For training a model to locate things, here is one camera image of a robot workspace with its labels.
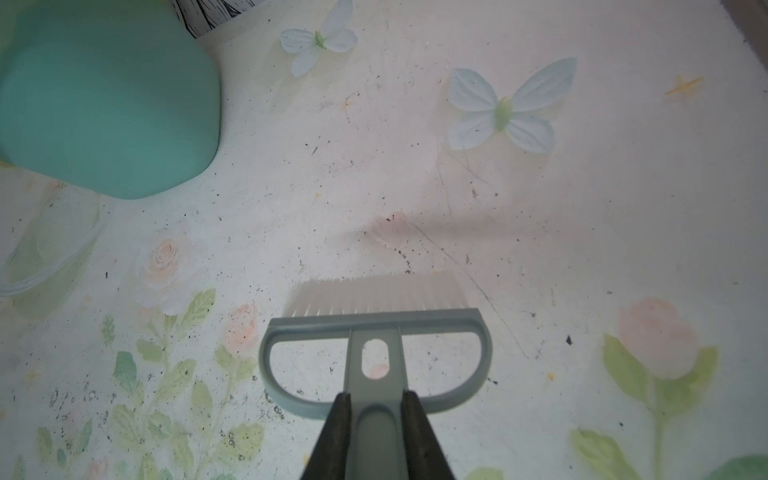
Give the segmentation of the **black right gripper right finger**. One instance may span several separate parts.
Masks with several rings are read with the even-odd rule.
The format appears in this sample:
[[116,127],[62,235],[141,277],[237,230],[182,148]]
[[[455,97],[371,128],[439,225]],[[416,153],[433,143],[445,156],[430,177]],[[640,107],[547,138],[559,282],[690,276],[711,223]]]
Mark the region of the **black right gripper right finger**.
[[400,408],[408,478],[455,480],[418,395],[405,391]]

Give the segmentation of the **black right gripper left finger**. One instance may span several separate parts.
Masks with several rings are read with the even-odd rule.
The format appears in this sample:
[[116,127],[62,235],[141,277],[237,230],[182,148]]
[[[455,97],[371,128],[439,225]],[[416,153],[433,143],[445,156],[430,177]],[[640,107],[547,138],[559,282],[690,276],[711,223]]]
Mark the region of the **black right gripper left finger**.
[[301,479],[344,480],[351,431],[351,396],[342,392],[332,404]]

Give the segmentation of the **grey-green hand brush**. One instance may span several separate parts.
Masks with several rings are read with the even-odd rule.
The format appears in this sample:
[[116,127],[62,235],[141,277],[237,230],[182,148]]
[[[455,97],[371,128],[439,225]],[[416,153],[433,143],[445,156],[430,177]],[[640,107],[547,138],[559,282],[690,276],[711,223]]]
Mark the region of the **grey-green hand brush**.
[[[478,365],[459,386],[420,396],[409,385],[403,340],[446,334],[474,335],[480,346]],[[346,343],[339,393],[351,396],[352,431],[345,479],[409,479],[400,408],[403,393],[415,392],[427,417],[453,409],[479,391],[493,352],[480,311],[469,305],[449,272],[302,282],[292,289],[281,316],[270,320],[258,363],[266,393],[283,410],[323,423],[335,399],[311,401],[288,392],[271,366],[277,345],[313,340]]]

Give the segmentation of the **green plastic trash bin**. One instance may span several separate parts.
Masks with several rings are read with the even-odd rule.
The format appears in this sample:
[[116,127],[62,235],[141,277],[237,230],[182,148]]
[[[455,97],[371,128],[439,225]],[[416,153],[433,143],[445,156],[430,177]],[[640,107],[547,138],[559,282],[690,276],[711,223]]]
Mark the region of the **green plastic trash bin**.
[[217,67],[162,1],[5,1],[1,158],[119,199],[202,173]]

